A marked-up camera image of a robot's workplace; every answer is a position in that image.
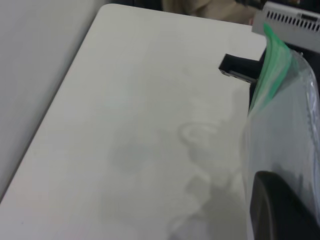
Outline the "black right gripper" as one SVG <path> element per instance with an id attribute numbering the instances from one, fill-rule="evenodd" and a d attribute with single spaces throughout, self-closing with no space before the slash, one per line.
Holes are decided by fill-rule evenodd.
<path id="1" fill-rule="evenodd" d="M 286 45 L 301 54 L 311 67 L 320 66 L 319 53 L 289 43 Z M 262 61 L 225 54 L 218 69 L 225 76 L 256 84 L 262 70 Z"/>

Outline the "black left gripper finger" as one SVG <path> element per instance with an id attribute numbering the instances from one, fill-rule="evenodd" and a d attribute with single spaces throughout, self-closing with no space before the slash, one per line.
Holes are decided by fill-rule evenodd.
<path id="1" fill-rule="evenodd" d="M 290 186 L 274 172 L 254 176 L 250 219 L 255 240 L 318 240 L 320 227 Z"/>

